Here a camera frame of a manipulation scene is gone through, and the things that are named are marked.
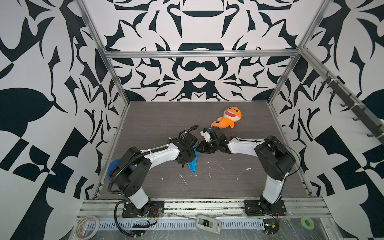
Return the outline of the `blue square paper sheet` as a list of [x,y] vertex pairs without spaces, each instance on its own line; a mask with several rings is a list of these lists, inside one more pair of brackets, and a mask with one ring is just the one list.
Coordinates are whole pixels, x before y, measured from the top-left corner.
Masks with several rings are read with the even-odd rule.
[[195,153],[195,159],[192,162],[187,163],[193,175],[195,175],[195,172],[196,172],[197,159],[198,159],[198,152],[196,151],[196,146],[194,146],[194,153]]

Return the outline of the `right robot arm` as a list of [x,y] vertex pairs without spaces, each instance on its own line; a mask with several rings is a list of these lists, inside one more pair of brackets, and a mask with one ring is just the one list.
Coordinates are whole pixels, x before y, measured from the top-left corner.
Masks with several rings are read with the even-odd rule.
[[275,136],[254,140],[226,137],[218,127],[203,129],[201,136],[204,140],[197,147],[199,153],[214,154],[220,151],[257,157],[267,174],[266,185],[260,199],[261,206],[271,208],[281,200],[286,178],[296,164],[296,159],[287,149],[287,145]]

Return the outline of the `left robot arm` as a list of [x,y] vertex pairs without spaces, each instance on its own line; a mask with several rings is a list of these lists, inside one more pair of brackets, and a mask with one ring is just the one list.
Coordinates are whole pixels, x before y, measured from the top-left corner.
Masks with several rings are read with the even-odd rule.
[[176,161],[182,167],[194,162],[197,159],[195,145],[198,140],[192,131],[198,127],[193,125],[157,148],[147,150],[129,148],[109,170],[108,193],[123,196],[138,210],[146,208],[150,198],[143,189],[143,183],[149,171],[166,162]]

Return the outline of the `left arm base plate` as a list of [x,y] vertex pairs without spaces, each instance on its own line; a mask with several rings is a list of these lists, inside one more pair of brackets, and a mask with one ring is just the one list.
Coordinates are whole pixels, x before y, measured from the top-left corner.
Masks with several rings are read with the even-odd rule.
[[163,214],[165,207],[164,201],[151,201],[149,200],[141,209],[135,207],[132,203],[125,203],[123,208],[123,218],[138,218],[148,217],[155,218]]

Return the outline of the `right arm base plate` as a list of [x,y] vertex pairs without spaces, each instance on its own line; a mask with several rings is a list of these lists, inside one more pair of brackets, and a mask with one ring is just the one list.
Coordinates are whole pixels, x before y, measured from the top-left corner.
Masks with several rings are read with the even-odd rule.
[[282,199],[274,204],[270,204],[266,200],[244,200],[244,205],[245,214],[249,217],[263,215],[285,216],[287,211]]

